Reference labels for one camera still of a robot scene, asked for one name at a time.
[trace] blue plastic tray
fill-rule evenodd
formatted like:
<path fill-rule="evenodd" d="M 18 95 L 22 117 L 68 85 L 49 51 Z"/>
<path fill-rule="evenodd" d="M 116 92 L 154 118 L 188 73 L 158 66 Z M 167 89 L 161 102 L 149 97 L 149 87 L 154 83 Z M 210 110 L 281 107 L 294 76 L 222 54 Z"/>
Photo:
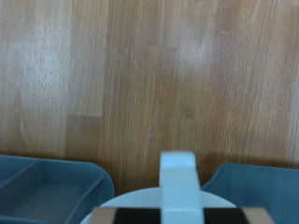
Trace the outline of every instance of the blue plastic tray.
<path fill-rule="evenodd" d="M 276 224 L 299 223 L 299 170 L 223 164 L 202 190 L 238 207 L 264 207 Z"/>
<path fill-rule="evenodd" d="M 80 223 L 113 197 L 111 178 L 95 164 L 0 155 L 1 224 Z"/>

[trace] wood grain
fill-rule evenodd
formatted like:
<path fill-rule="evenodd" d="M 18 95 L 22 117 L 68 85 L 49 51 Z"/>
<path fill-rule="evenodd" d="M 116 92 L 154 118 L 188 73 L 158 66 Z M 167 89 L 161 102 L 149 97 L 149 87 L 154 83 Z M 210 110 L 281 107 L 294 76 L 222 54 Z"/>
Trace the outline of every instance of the wood grain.
<path fill-rule="evenodd" d="M 0 152 L 91 161 L 117 194 L 163 150 L 297 168 L 299 4 L 0 0 Z"/>

